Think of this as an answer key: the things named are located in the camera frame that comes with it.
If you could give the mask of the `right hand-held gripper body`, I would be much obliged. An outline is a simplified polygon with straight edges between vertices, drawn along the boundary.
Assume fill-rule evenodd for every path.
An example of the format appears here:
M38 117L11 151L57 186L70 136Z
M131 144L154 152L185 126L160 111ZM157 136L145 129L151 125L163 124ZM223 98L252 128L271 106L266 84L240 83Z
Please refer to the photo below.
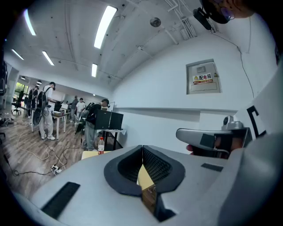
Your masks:
M246 107L226 116L221 129L194 130L179 128L176 138L187 145L208 151L227 150L233 137L243 139L242 148L250 142L283 131L283 63L262 91Z

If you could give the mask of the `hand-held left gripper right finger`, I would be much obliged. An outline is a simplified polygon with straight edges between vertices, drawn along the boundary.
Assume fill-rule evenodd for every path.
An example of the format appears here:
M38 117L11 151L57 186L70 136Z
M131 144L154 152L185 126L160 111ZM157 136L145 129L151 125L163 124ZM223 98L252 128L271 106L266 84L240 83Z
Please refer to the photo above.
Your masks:
M220 226L221 210L238 171L238 150L225 159L143 146L145 168L154 178L154 215L144 226Z

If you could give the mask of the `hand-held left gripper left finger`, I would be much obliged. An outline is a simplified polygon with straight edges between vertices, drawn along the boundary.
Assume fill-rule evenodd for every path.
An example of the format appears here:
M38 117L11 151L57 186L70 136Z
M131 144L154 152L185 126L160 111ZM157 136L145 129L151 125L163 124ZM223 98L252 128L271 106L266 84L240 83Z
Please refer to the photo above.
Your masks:
M56 223L68 226L157 226L142 203L141 187L118 171L120 160L133 154L142 161L142 146L111 151L81 160L44 184L31 198L43 209L69 182L78 185Z

